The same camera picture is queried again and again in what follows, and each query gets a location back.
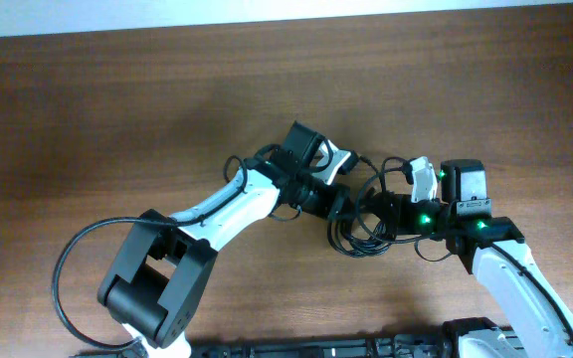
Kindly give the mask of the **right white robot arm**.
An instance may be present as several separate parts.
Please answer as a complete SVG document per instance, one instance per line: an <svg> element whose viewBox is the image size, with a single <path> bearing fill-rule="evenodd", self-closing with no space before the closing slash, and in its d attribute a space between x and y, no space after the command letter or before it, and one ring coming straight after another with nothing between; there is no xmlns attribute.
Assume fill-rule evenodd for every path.
<svg viewBox="0 0 573 358"><path fill-rule="evenodd" d="M573 313L539 269L515 223L492 213L486 173L477 159L433 166L427 157L398 166L412 190L387 189L367 204L381 225L374 237L419 244L442 241L501 308L509 328L486 318L448 321L444 342L454 357L573 357Z"/></svg>

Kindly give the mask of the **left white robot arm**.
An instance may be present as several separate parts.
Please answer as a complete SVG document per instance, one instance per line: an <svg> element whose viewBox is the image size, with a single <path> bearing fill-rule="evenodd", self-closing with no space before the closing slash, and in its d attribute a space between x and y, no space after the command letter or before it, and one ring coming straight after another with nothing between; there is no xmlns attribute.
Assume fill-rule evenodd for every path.
<svg viewBox="0 0 573 358"><path fill-rule="evenodd" d="M185 338L218 253L281 205L328 219L347 195L336 183L355 165L354 152L294 123L281 144L243 160L235 177L205 201L164 216L138 217L97 292L99 303L132 336L141 357L188 357Z"/></svg>

